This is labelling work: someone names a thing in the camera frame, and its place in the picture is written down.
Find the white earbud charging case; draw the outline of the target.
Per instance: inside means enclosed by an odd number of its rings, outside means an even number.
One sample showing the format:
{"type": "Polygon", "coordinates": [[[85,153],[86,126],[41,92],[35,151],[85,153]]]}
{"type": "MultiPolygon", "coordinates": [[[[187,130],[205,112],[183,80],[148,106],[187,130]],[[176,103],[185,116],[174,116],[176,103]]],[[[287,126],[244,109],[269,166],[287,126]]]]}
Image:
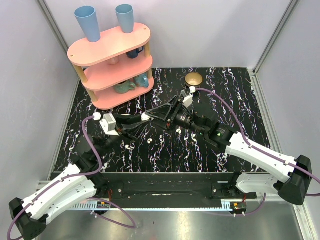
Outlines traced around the white earbud charging case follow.
{"type": "Polygon", "coordinates": [[[144,122],[144,121],[152,121],[154,118],[151,117],[151,116],[148,116],[146,114],[146,112],[142,113],[141,114],[141,121],[144,122]]]}

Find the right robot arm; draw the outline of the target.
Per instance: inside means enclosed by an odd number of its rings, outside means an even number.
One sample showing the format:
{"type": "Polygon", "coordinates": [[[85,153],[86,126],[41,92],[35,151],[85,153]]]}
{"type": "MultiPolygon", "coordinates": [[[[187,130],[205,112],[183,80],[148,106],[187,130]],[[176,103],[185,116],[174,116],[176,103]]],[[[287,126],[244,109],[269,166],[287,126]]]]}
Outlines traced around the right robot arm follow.
{"type": "Polygon", "coordinates": [[[236,199],[244,193],[260,192],[277,194],[288,203],[303,205],[312,180],[308,157],[292,157],[273,151],[219,122],[215,116],[192,113],[187,107],[186,101],[175,96],[170,102],[147,110],[141,118],[167,130],[178,126],[199,133],[214,151],[241,158],[263,169],[263,173],[238,173],[236,180],[227,185],[230,197],[236,199]]]}

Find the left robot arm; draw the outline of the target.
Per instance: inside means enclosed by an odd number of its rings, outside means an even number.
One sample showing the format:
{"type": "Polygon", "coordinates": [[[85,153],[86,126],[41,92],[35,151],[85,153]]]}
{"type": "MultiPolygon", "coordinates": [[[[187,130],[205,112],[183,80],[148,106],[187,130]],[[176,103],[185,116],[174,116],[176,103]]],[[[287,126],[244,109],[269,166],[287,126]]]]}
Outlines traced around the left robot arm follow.
{"type": "Polygon", "coordinates": [[[80,144],[81,153],[54,180],[24,199],[14,198],[9,203],[12,222],[7,232],[11,239],[13,227],[17,227],[21,240],[33,240],[44,232],[47,225],[74,205],[87,199],[101,201],[110,197],[112,190],[101,173],[102,151],[111,147],[120,136],[131,140],[141,135],[145,126],[153,120],[146,113],[140,115],[113,115],[99,112],[86,117],[82,123],[84,141],[80,144]],[[98,146],[86,130],[88,121],[98,121],[106,135],[106,144],[98,146]]]}

